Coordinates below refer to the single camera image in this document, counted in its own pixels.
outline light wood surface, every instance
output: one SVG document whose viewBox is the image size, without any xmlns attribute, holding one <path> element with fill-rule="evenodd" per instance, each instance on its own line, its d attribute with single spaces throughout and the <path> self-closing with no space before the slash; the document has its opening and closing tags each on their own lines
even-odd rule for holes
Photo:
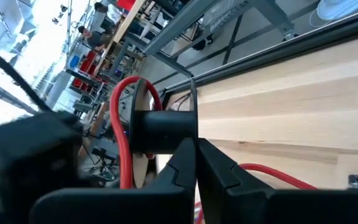
<svg viewBox="0 0 358 224">
<path fill-rule="evenodd" d="M 114 41 L 119 42 L 122 37 L 124 36 L 125 32 L 127 31 L 129 25 L 131 22 L 135 19 L 137 12 L 141 9 L 143 6 L 143 3 L 145 0 L 136 0 L 134 5 L 132 6 L 131 10 L 129 11 L 128 15 L 126 16 L 123 23 L 121 23 L 120 27 L 118 28 L 116 35 L 114 36 Z"/>
<path fill-rule="evenodd" d="M 346 188 L 358 174 L 358 39 L 199 87 L 198 112 L 199 136 L 236 162 Z"/>
</svg>

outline wooden board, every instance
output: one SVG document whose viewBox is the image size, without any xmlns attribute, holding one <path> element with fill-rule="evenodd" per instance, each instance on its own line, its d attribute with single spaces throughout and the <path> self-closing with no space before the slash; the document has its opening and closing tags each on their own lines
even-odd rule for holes
<svg viewBox="0 0 358 224">
<path fill-rule="evenodd" d="M 129 25 L 131 22 L 135 19 L 137 12 L 141 9 L 143 6 L 143 3 L 145 0 L 136 0 L 134 5 L 132 6 L 131 10 L 129 11 L 128 15 L 126 16 L 123 23 L 121 23 L 120 27 L 118 28 L 116 35 L 114 36 L 114 41 L 119 42 L 122 37 L 124 36 L 125 32 L 127 31 Z"/>
<path fill-rule="evenodd" d="M 343 189 L 358 174 L 358 39 L 199 87 L 198 112 L 200 137 L 236 162 Z"/>
</svg>

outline red hose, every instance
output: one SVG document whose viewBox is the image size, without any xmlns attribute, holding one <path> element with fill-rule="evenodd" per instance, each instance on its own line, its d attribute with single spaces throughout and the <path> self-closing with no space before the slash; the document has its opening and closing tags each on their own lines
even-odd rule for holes
<svg viewBox="0 0 358 224">
<path fill-rule="evenodd" d="M 314 186 L 307 184 L 301 180 L 298 180 L 288 174 L 285 174 L 281 171 L 278 171 L 276 169 L 273 169 L 273 168 L 270 168 L 267 166 L 263 166 L 260 164 L 240 164 L 239 166 L 241 168 L 243 168 L 244 170 L 254 170 L 254 171 L 262 172 L 264 174 L 271 175 L 277 179 L 280 179 L 286 183 L 291 184 L 292 186 L 298 187 L 299 189 L 317 190 L 317 187 L 314 187 Z M 197 219 L 196 224 L 202 224 L 203 215 L 204 215 L 204 211 L 203 211 L 203 209 L 201 209 L 200 212 L 198 213 L 198 219 Z"/>
<path fill-rule="evenodd" d="M 128 77 L 123 79 L 117 84 L 114 88 L 114 91 L 110 98 L 110 120 L 111 126 L 114 130 L 114 134 L 117 137 L 117 143 L 119 146 L 119 155 L 120 155 L 120 189 L 131 189 L 132 188 L 132 155 L 129 150 L 129 143 L 124 134 L 124 128 L 119 119 L 119 98 L 122 91 L 125 87 L 131 83 L 135 83 L 140 79 L 140 77 Z M 160 98 L 158 97 L 158 92 L 154 86 L 146 80 L 146 88 L 151 92 L 154 99 L 154 110 L 162 110 Z"/>
</svg>

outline cable spool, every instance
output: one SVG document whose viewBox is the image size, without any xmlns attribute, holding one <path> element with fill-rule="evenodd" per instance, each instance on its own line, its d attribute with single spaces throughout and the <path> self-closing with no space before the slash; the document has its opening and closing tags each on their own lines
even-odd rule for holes
<svg viewBox="0 0 358 224">
<path fill-rule="evenodd" d="M 137 82 L 129 136 L 132 153 L 173 154 L 184 138 L 192 138 L 198 145 L 198 105 L 193 80 L 190 93 L 190 111 L 150 111 L 146 81 Z"/>
</svg>

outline metal leg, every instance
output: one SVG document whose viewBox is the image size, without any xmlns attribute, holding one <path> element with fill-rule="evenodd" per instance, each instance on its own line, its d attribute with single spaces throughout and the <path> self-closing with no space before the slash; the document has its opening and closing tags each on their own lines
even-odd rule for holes
<svg viewBox="0 0 358 224">
<path fill-rule="evenodd" d="M 167 0 L 155 0 L 154 2 L 161 6 L 164 10 L 166 10 L 167 13 L 171 14 L 172 16 L 175 16 L 178 13 L 178 9 L 173 7 Z"/>
<path fill-rule="evenodd" d="M 38 113 L 36 110 L 31 108 L 29 105 L 27 105 L 20 99 L 16 98 L 14 95 L 10 94 L 8 91 L 4 90 L 1 87 L 0 87 L 0 100 L 10 103 L 17 108 L 23 109 L 30 114 Z"/>
<path fill-rule="evenodd" d="M 116 69 L 118 68 L 120 62 L 124 59 L 124 56 L 125 56 L 125 53 L 127 52 L 128 47 L 129 47 L 129 41 L 125 41 L 124 45 L 122 46 L 122 49 L 118 53 L 118 56 L 114 60 L 114 63 L 110 69 L 110 72 L 109 72 L 110 77 L 116 76 Z"/>
<path fill-rule="evenodd" d="M 127 33 L 124 38 L 125 38 L 126 42 L 130 42 L 130 43 L 134 44 L 136 47 L 140 48 L 141 50 L 144 50 L 145 46 L 147 45 L 143 40 L 140 40 L 139 38 L 137 38 L 135 35 L 133 35 L 131 33 Z M 193 74 L 191 72 L 189 72 L 184 66 L 179 64 L 176 60 L 161 53 L 160 51 L 158 51 L 153 56 L 155 58 L 159 59 L 161 62 L 172 67 L 176 71 L 186 75 L 187 77 L 193 77 Z"/>
<path fill-rule="evenodd" d="M 171 57 L 173 57 L 173 58 L 179 57 L 179 55 L 181 55 L 183 52 L 187 51 L 189 48 L 193 47 L 194 45 L 200 43 L 202 40 L 207 38 L 207 36 L 209 36 L 209 35 L 211 35 L 211 33 L 208 32 L 207 30 L 204 30 L 204 33 L 201 36 L 197 37 L 197 39 L 191 41 L 186 46 L 184 46 L 182 49 L 175 52 L 173 55 L 171 55 Z"/>
<path fill-rule="evenodd" d="M 264 17 L 284 35 L 293 34 L 294 25 L 274 0 L 248 0 Z"/>
<path fill-rule="evenodd" d="M 220 0 L 192 0 L 168 23 L 164 29 L 146 46 L 144 53 L 156 54 L 171 40 L 196 22 L 210 7 Z"/>
<path fill-rule="evenodd" d="M 189 72 L 189 70 L 187 70 L 184 66 L 182 66 L 181 64 L 179 64 L 176 60 L 165 56 L 163 53 L 161 52 L 157 52 L 155 55 L 153 55 L 153 57 L 159 59 L 160 61 L 162 61 L 163 63 L 169 65 L 170 67 L 172 67 L 173 69 L 175 69 L 176 71 L 186 75 L 187 77 L 191 78 L 194 77 L 194 75 Z"/>
</svg>

